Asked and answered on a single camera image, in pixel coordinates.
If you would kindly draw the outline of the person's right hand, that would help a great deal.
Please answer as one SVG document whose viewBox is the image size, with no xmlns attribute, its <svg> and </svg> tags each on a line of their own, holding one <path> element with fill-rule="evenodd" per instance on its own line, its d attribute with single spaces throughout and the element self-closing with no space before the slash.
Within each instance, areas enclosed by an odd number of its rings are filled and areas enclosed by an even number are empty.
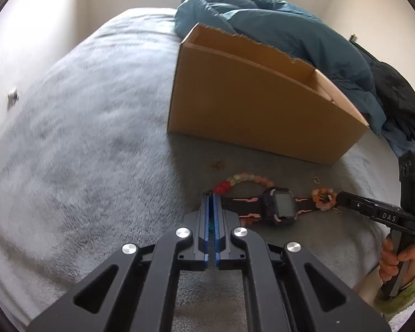
<svg viewBox="0 0 415 332">
<path fill-rule="evenodd" d="M 401 282 L 401 288 L 407 286 L 415 279 L 415 243 L 397 255 L 394 252 L 394 245 L 391 238 L 386 238 L 382 245 L 381 259 L 378 262 L 380 266 L 378 274 L 381 280 L 388 282 L 399 274 L 398 265 L 406 261 L 409 262 L 409 266 Z"/>
</svg>

